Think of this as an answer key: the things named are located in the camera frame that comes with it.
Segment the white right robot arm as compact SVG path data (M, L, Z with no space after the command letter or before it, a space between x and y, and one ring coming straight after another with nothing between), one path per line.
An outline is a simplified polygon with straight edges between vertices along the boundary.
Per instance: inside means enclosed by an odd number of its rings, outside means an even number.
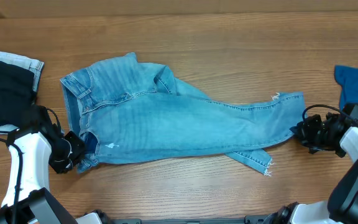
M327 201L282 207L264 223L358 223L358 121L344 133L340 146L353 160L352 167L339 181Z

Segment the light blue denim jeans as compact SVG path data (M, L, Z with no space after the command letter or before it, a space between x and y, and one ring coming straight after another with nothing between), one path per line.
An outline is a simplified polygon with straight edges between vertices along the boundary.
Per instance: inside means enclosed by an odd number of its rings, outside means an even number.
M264 175L266 148L292 137L305 101L301 92L230 105L176 78L170 68L136 54L110 58L61 79L68 124L86 144L78 171L224 154Z

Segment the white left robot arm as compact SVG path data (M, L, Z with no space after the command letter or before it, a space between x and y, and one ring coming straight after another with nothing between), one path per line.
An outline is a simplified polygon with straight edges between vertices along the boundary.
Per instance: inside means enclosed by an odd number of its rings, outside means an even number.
M73 132L52 139L40 131L17 129L4 142L11 153L11 171L0 223L102 223L96 212L73 217L50 193L48 168L67 172L85 152L84 142Z

